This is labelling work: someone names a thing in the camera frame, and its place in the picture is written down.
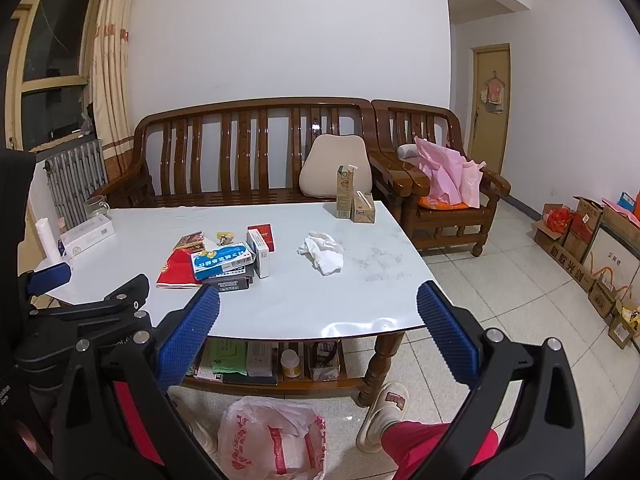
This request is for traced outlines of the red paper envelope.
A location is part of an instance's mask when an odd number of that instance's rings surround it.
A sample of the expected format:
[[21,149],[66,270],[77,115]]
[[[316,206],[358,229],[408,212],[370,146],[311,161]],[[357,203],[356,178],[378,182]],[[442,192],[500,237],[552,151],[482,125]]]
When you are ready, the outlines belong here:
[[185,249],[174,250],[165,261],[156,286],[161,288],[195,288],[201,283],[194,278],[191,253]]

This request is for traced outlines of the black cigarette box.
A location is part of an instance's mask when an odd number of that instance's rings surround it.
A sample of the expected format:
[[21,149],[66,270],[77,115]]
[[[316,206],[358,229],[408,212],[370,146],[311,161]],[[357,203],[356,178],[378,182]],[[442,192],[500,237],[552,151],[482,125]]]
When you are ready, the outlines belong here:
[[218,292],[236,292],[249,289],[253,278],[254,266],[242,266],[223,274],[210,276],[203,281],[203,284],[216,287]]

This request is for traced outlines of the blue white medicine box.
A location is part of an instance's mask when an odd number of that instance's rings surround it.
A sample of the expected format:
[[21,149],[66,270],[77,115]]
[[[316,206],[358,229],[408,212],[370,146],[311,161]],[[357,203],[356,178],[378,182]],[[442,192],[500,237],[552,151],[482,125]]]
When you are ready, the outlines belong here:
[[191,254],[193,275],[199,282],[248,266],[254,259],[254,252],[245,243],[204,249]]

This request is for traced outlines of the yellow snack wrapper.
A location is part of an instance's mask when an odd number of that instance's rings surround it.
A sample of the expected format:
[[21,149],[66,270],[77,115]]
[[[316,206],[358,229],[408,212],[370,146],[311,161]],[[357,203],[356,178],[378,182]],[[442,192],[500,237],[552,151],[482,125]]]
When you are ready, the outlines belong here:
[[216,240],[218,246],[227,246],[234,242],[235,235],[233,232],[217,232]]

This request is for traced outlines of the white grey medicine box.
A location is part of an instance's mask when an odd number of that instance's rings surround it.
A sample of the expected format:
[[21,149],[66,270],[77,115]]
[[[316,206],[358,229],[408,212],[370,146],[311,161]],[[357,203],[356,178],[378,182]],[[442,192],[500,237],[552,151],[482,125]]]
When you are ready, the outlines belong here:
[[246,242],[250,250],[255,255],[254,266],[258,278],[270,277],[269,247],[258,229],[248,229],[246,232]]

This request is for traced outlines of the red cigarette pack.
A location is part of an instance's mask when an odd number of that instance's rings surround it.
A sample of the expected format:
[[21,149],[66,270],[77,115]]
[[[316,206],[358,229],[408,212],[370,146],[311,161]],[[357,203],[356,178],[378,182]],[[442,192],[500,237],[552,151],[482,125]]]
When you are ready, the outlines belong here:
[[249,230],[257,230],[269,248],[270,252],[274,252],[274,240],[272,235],[272,229],[269,223],[255,224],[254,226],[248,226]]

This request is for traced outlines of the white tissue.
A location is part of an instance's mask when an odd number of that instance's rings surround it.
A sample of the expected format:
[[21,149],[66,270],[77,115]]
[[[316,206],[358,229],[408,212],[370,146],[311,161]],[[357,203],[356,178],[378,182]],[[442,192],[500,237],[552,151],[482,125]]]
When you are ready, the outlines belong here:
[[310,232],[297,248],[297,252],[308,258],[323,276],[341,272],[344,268],[344,249],[329,234]]

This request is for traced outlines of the white red plastic trash bag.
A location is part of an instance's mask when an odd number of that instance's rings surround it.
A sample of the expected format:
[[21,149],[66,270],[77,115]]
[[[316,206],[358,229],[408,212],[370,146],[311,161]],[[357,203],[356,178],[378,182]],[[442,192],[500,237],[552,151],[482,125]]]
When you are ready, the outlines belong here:
[[217,465],[230,479],[322,479],[326,454],[326,420],[306,403],[246,396],[218,429]]

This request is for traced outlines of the white paper roll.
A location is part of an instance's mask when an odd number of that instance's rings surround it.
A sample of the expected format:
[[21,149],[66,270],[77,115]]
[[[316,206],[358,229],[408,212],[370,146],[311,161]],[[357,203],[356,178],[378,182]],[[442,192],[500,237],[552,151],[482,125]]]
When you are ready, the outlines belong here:
[[60,263],[62,261],[62,257],[58,250],[58,242],[53,235],[49,219],[47,217],[38,219],[35,227],[48,261],[52,264]]

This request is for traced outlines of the green wipes pack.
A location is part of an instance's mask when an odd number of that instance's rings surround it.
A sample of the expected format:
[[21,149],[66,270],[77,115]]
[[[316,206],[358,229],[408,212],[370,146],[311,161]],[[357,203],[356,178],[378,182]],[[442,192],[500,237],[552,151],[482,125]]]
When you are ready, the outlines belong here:
[[212,339],[208,350],[212,372],[245,376],[247,374],[246,349],[247,344],[242,340]]

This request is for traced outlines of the white flat box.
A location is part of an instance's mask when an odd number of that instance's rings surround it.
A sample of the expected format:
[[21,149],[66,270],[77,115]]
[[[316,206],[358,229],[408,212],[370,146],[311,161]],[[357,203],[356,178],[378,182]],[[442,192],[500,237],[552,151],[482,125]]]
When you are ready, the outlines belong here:
[[74,258],[114,234],[112,220],[97,214],[61,235],[60,241],[67,258]]

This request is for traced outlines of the white tissue pack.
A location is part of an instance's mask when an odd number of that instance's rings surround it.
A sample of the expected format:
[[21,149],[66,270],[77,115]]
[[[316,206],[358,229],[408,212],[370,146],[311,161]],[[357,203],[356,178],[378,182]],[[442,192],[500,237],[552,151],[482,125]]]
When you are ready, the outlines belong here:
[[266,378],[273,375],[273,343],[249,341],[246,349],[246,372],[250,377]]

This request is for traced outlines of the small brown cigarette pack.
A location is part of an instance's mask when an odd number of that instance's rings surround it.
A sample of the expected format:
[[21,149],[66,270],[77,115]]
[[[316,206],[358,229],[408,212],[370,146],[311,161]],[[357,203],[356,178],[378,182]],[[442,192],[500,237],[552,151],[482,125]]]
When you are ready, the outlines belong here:
[[202,231],[186,234],[180,237],[175,250],[183,250],[184,252],[201,252],[205,249],[205,236]]

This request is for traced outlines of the glass jar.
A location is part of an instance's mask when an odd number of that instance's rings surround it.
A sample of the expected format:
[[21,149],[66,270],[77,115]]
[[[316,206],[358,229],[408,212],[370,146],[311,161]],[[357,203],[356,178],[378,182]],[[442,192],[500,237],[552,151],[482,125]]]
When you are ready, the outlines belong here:
[[110,215],[111,207],[107,203],[104,195],[91,196],[84,203],[85,213],[88,219],[94,218],[102,214],[102,216],[108,217]]

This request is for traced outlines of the right beige slipper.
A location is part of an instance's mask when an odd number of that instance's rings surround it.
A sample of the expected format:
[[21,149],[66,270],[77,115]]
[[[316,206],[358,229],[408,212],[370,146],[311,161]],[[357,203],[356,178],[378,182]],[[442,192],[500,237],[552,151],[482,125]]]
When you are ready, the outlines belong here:
[[409,391],[401,382],[385,384],[368,409],[356,437],[360,452],[374,454],[382,450],[382,435],[387,428],[405,418]]

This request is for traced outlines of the white pill bottle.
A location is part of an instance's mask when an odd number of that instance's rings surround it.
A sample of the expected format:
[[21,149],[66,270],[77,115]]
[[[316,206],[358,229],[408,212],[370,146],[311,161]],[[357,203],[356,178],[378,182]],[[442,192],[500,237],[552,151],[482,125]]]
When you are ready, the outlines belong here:
[[302,361],[295,350],[285,349],[281,353],[280,363],[285,377],[297,378],[302,374]]

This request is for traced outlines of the grey radiator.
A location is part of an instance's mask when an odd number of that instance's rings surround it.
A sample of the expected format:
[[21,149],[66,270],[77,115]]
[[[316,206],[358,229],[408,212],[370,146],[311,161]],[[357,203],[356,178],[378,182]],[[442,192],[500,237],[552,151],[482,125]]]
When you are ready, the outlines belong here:
[[94,139],[59,152],[44,161],[44,170],[58,218],[67,229],[85,222],[85,202],[107,182],[101,142]]

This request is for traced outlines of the person right red leg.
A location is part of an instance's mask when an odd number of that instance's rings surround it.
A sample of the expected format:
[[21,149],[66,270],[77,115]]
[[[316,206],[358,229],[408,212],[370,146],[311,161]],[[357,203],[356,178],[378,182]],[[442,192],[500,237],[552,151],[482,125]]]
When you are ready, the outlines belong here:
[[431,455],[449,429],[448,424],[398,422],[386,428],[381,437],[383,451],[397,465],[394,480],[406,480]]

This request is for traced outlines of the clear plastic organiser box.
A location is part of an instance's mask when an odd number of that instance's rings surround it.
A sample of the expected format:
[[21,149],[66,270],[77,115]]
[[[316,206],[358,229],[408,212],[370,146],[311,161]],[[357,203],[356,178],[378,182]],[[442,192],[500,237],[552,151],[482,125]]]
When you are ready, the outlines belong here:
[[341,373],[340,342],[314,341],[306,344],[306,364],[314,382],[336,382]]

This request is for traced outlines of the pink plastic bag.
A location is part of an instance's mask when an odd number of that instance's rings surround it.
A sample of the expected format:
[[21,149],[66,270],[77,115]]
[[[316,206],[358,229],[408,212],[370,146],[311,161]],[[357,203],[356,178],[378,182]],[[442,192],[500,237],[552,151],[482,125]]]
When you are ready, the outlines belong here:
[[430,179],[430,192],[419,205],[431,210],[480,208],[484,162],[467,160],[452,148],[416,138],[418,168]]

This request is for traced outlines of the brown tissue box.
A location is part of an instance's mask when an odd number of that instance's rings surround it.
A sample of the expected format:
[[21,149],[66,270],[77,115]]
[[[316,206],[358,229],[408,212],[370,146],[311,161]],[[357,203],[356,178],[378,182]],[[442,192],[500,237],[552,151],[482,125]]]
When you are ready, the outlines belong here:
[[375,202],[371,193],[356,191],[352,196],[352,213],[350,218],[354,223],[372,224],[375,222]]

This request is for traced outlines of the long wooden bench sofa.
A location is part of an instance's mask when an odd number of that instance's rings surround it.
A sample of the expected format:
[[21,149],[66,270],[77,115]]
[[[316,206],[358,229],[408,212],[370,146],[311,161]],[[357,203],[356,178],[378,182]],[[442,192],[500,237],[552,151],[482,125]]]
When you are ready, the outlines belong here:
[[378,142],[373,106],[358,98],[289,96],[203,104],[146,116],[129,168],[100,188],[114,208],[300,203],[299,174],[320,136],[357,119],[373,192],[397,212],[411,179]]

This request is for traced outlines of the cardboard boxes stack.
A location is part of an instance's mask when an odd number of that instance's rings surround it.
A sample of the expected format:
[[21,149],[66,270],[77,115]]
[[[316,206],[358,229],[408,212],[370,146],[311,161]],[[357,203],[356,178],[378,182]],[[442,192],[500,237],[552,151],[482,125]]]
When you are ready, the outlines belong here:
[[534,240],[587,293],[620,347],[639,343],[639,218],[610,200],[544,205]]

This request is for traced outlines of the green beige drink carton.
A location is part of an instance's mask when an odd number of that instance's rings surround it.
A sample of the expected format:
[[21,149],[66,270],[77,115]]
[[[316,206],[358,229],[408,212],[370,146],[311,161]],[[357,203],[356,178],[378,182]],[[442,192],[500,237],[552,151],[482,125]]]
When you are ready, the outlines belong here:
[[337,168],[336,178],[336,216],[349,219],[354,201],[354,179],[358,169],[354,165],[341,165]]

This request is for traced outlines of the beige curtain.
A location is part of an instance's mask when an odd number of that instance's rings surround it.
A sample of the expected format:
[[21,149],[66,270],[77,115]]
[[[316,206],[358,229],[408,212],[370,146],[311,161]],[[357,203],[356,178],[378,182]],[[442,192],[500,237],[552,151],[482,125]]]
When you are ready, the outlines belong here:
[[127,170],[134,147],[128,70],[131,5],[132,0],[100,0],[93,39],[94,121],[110,180]]

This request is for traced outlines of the beige cushion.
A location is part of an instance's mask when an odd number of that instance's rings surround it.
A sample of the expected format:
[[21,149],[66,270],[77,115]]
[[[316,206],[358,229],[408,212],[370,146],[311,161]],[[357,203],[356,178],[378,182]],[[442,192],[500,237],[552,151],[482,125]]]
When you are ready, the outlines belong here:
[[341,166],[355,166],[354,187],[372,191],[372,174],[366,144],[356,134],[336,136],[322,134],[312,144],[299,174],[299,188],[314,198],[335,198],[337,170]]

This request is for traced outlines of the wooden door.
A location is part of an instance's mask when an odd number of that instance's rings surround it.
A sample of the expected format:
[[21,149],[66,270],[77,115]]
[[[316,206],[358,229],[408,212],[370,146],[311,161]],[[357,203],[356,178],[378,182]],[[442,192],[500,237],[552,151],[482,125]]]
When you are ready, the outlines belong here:
[[511,49],[508,44],[477,47],[468,154],[500,174],[506,154],[511,106]]

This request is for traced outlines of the window with yellow frame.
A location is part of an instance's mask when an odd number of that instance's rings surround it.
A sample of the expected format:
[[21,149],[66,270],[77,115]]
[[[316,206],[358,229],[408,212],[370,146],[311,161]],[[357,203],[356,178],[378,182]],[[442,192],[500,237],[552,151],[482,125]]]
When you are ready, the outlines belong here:
[[1,27],[1,146],[32,153],[93,139],[100,0],[18,0]]

